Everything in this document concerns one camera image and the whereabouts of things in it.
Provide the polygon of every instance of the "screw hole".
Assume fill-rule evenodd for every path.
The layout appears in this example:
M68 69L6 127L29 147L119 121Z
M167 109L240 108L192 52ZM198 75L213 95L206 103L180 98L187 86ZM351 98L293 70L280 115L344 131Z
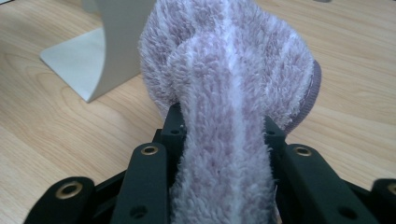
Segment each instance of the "screw hole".
M388 190L389 190L392 194L396 195L396 183L391 183L391 184L389 184L389 185L388 185Z
M148 213L148 209L146 208L146 206L137 206L137 207L131 209L131 212L129 213L129 215L133 219L138 220L138 219L144 217L147 213Z
M348 207L341 206L338 208L338 212L341 214L341 216L349 219L356 219L358 217L356 212Z
M158 152L157 147L145 147L141 150L141 153L146 156L154 155L157 152Z
M311 150L304 148L304 147L296 147L294 151L299 155L299 156L311 156L312 152Z
M77 194L82 190L82 184L77 181L72 181L69 183L63 184L55 193L55 196L58 199L69 199Z

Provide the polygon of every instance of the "fleece fabric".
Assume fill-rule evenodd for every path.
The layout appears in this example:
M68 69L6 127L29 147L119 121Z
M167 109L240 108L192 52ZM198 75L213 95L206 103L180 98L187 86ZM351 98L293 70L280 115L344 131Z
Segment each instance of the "fleece fabric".
M180 102L187 137L172 223L269 223L275 181L264 117L290 132L320 69L286 22L252 0L158 0L139 44L151 99Z

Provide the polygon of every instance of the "white stand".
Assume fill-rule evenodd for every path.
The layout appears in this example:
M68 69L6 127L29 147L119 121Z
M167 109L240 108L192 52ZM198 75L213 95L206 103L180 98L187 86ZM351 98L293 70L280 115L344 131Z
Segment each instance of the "white stand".
M41 59L90 102L140 72L137 44L155 0L94 0L104 28L41 52Z

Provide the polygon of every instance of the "wooden table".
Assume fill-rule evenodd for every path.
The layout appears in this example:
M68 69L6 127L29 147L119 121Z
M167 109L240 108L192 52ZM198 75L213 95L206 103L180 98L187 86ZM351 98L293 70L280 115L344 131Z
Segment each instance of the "wooden table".
M319 150L344 179L396 178L396 2L264 1L321 64L317 104L288 137ZM0 223L22 223L53 183L95 183L127 167L161 128L138 76L86 104L39 59L41 50L101 26L78 0L0 5Z

